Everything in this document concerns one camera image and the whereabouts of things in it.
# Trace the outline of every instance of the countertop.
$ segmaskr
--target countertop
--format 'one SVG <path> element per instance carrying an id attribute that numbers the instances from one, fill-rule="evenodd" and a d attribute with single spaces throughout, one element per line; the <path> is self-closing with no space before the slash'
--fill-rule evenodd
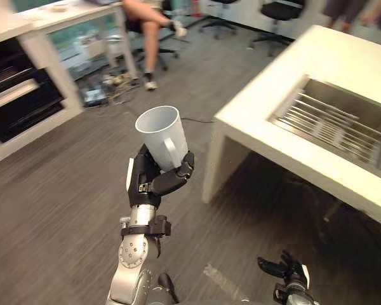
<path id="1" fill-rule="evenodd" d="M 280 156 L 273 161 L 381 222 L 380 177 L 267 121 L 305 74 L 381 104 L 381 46 L 315 25 L 216 119 L 257 140 L 267 158 Z"/>
<path id="2" fill-rule="evenodd" d="M 0 41 L 32 31 L 32 24 L 12 12 L 0 9 Z"/>
<path id="3" fill-rule="evenodd" d="M 51 10 L 52 6 L 62 4 L 67 6 L 66 11 L 56 12 Z M 33 8 L 31 10 L 22 11 L 17 15 L 24 20 L 32 22 L 34 24 L 34 28 L 39 30 L 86 15 L 109 11 L 120 5 L 121 3 L 113 3 L 107 6 L 99 6 L 83 0 L 63 0 L 40 6 L 38 8 Z"/>

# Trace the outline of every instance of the white table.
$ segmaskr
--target white table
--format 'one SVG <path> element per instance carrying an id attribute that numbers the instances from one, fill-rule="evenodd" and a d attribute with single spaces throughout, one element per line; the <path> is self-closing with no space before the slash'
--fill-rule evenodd
<path id="1" fill-rule="evenodd" d="M 305 74 L 381 104 L 381 46 L 311 27 L 216 114 L 203 201 L 255 151 L 381 223 L 380 177 L 267 120 Z"/>
<path id="2" fill-rule="evenodd" d="M 58 4 L 66 4 L 68 7 L 67 10 L 64 12 L 52 11 L 51 7 L 53 5 Z M 123 38 L 123 54 L 128 66 L 128 70 L 131 76 L 133 78 L 136 78 L 138 74 L 135 67 L 133 55 L 131 54 L 130 50 L 130 41 L 126 34 L 121 3 L 114 3 L 108 6 L 97 6 L 83 0 L 63 0 L 58 1 L 56 3 L 47 4 L 39 8 L 34 8 L 32 10 L 23 11 L 21 13 L 18 13 L 17 15 L 25 20 L 32 22 L 35 30 L 37 30 L 41 34 L 49 34 L 52 32 L 62 30 L 66 27 L 70 27 L 72 25 L 80 24 L 81 22 L 96 20 L 100 17 L 104 17 L 110 14 L 114 15 L 119 34 Z M 103 20 L 101 19 L 98 19 L 96 21 L 99 33 L 102 36 L 102 40 L 105 44 L 105 50 L 110 66 L 115 67 L 117 65 L 116 59 L 113 57 L 106 42 L 107 33 L 105 24 L 102 22 Z M 52 46 L 52 44 L 49 45 L 47 43 L 44 50 L 46 52 L 49 52 L 49 54 L 51 54 L 52 57 L 55 57 L 57 60 L 60 60 L 59 55 Z"/>
<path id="3" fill-rule="evenodd" d="M 0 8 L 0 42 L 15 37 L 37 69 L 45 68 L 50 78 L 64 96 L 64 109 L 32 126 L 6 143 L 0 142 L 0 161 L 23 146 L 38 139 L 55 127 L 80 114 L 83 109 L 77 88 L 69 73 L 65 72 L 58 53 L 53 51 L 47 37 L 34 30 L 34 26 L 17 14 Z"/>

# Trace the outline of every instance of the metal sink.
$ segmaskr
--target metal sink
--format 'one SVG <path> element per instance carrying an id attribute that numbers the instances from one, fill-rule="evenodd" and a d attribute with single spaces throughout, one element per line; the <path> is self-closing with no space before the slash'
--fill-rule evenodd
<path id="1" fill-rule="evenodd" d="M 381 105 L 375 101 L 305 76 L 269 121 L 381 177 Z"/>

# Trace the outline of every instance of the mug handle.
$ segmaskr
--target mug handle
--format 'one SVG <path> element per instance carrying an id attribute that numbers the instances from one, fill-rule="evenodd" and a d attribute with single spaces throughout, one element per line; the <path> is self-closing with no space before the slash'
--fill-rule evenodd
<path id="1" fill-rule="evenodd" d="M 165 139 L 164 144 L 165 144 L 165 147 L 171 156 L 171 161 L 172 161 L 173 166 L 175 168 L 180 167 L 180 165 L 182 164 L 182 160 L 179 160 L 177 149 L 175 148 L 175 145 L 172 142 L 171 138 Z"/>

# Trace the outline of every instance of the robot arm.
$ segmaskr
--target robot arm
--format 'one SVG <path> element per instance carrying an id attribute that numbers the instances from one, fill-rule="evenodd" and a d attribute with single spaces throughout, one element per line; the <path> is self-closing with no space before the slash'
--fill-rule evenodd
<path id="1" fill-rule="evenodd" d="M 282 305 L 318 305 L 309 293 L 310 279 L 306 265 L 285 250 L 281 258 L 283 262 L 279 264 L 258 258 L 258 266 L 262 271 L 284 280 L 284 285 L 275 285 L 274 301 Z"/>
<path id="2" fill-rule="evenodd" d="M 188 152 L 180 167 L 161 174 L 145 145 L 130 159 L 126 188 L 131 214 L 120 220 L 119 264 L 106 305 L 145 304 L 160 253 L 159 239 L 171 234 L 171 224 L 156 211 L 161 197 L 185 185 L 193 168 L 194 155 Z"/>

